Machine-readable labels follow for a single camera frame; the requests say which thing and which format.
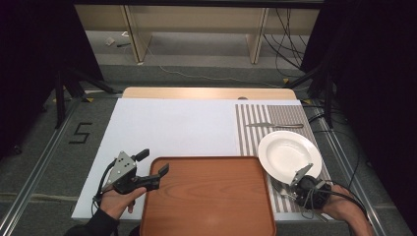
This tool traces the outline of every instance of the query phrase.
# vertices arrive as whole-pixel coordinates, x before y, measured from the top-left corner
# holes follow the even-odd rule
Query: striped placemat
[[[317,143],[310,128],[306,114],[301,105],[261,105],[236,104],[237,139],[241,155],[258,156],[257,149],[261,139],[274,131],[286,130],[298,133],[309,139],[316,147]],[[248,124],[271,122],[274,124],[302,123],[302,129],[248,127]],[[319,178],[330,179],[325,163],[322,162],[322,173]],[[268,182],[273,185],[272,204],[274,212],[302,212],[303,210],[287,197],[281,196],[279,190],[285,188],[290,193],[289,186],[268,175]]]

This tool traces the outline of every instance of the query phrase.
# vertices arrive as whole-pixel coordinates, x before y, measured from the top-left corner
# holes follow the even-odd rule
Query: plate rim
[[[268,175],[270,175],[272,178],[274,178],[277,181],[280,181],[284,184],[290,184],[292,179],[288,182],[284,179],[282,179],[280,176],[276,175],[276,169],[274,169],[268,161],[267,158],[267,154],[263,154],[263,149],[266,151],[267,150],[267,143],[266,141],[272,139],[272,137],[277,137],[276,139],[285,137],[285,139],[291,139],[293,141],[296,141],[297,143],[301,144],[301,146],[305,147],[307,152],[310,154],[310,156],[312,157],[312,162],[314,163],[312,169],[310,169],[306,174],[307,175],[311,175],[315,178],[317,178],[323,168],[323,158],[322,155],[320,154],[319,149],[306,137],[295,133],[295,132],[291,132],[291,131],[274,131],[271,133],[268,133],[267,135],[265,135],[260,143],[258,144],[258,158],[260,159],[260,163],[262,165],[262,167],[264,168],[264,170],[267,172]],[[293,138],[297,137],[298,140],[302,140],[303,142],[294,140]]]

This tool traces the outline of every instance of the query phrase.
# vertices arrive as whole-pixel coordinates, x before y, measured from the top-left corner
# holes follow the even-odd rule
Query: sleeve
[[[70,228],[65,236],[104,236],[111,235],[119,225],[119,221],[106,214],[100,208],[85,225]]]

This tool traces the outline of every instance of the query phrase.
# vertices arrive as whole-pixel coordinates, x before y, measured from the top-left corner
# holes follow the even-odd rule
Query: brown serving tray
[[[254,156],[160,157],[160,189],[147,193],[141,236],[272,236],[266,174]]]

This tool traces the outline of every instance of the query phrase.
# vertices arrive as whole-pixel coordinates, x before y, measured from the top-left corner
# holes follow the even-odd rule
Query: white plate
[[[317,178],[322,171],[319,150],[307,138],[294,132],[267,134],[258,146],[258,157],[265,171],[284,184],[291,184],[295,173],[310,163],[313,167],[306,175]]]

